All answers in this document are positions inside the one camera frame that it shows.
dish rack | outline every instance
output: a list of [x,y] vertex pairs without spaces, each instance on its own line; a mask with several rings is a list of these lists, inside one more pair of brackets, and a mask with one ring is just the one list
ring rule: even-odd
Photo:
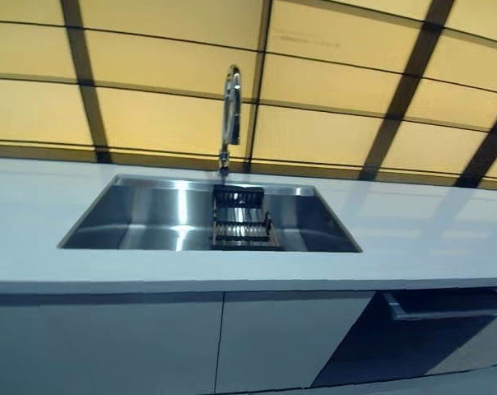
[[214,185],[212,249],[283,251],[261,187]]

kitchen counter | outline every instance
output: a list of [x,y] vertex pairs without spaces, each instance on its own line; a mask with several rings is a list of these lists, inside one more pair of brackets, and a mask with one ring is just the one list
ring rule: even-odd
[[497,286],[497,191],[231,174],[315,186],[363,253],[59,249],[117,174],[205,171],[0,159],[0,293]]

cabinet door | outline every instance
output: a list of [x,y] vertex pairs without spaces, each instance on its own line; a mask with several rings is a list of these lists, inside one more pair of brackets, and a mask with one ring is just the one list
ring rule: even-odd
[[216,392],[310,386],[372,295],[225,294]]
[[90,372],[38,306],[0,305],[0,394],[95,395]]
[[1,394],[213,393],[221,293],[59,299],[3,308]]
[[460,346],[428,374],[471,370],[497,365],[497,318]]

stainless steel sink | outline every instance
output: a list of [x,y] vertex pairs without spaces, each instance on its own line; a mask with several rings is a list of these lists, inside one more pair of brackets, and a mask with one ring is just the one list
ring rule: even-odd
[[[285,251],[359,253],[360,246],[304,185],[258,186]],[[214,183],[118,175],[58,245],[64,249],[210,250]]]

pull-down faucet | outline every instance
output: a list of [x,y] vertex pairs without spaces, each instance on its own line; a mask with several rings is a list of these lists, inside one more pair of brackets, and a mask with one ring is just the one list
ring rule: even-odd
[[219,173],[223,181],[229,175],[229,144],[239,144],[239,121],[241,119],[241,72],[233,64],[226,76],[223,94],[223,125],[221,150],[219,151]]

